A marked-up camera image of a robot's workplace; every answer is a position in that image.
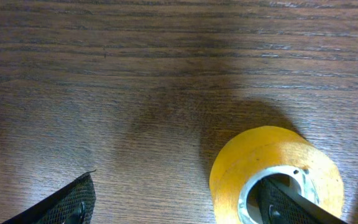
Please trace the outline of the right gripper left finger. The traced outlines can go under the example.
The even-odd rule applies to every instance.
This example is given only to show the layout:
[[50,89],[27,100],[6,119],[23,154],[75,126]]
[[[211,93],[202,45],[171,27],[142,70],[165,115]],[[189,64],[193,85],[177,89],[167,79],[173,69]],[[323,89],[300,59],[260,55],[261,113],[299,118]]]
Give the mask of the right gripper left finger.
[[85,172],[3,224],[90,224],[96,203],[91,172]]

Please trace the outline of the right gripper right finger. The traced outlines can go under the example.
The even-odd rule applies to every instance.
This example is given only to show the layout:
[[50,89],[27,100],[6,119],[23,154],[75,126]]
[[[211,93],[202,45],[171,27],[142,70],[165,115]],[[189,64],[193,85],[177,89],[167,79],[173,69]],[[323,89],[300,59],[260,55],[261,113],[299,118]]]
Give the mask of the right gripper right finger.
[[347,224],[273,178],[258,181],[263,224]]

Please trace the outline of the yellow tape roll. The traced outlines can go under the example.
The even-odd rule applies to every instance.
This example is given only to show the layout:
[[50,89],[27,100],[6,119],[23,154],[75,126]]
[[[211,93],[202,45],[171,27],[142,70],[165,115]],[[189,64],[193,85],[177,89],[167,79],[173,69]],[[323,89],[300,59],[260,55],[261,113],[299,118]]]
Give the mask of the yellow tape roll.
[[209,176],[217,223],[261,223],[250,192],[264,177],[287,178],[289,188],[340,217],[344,184],[337,165],[297,133],[276,126],[250,129],[219,152]]

